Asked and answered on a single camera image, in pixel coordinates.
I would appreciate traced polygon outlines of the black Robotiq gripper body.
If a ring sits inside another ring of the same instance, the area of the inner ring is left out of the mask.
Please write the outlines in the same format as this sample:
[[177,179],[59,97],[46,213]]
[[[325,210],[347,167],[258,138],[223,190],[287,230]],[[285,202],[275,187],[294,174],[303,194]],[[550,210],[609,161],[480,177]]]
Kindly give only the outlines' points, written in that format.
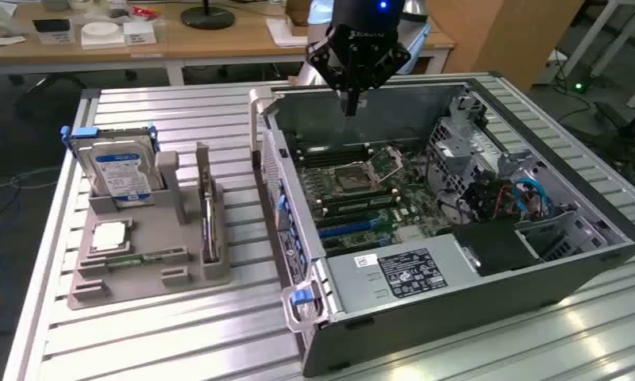
[[403,1],[337,1],[327,37],[349,72],[351,84],[351,51],[355,46],[399,42],[398,25]]

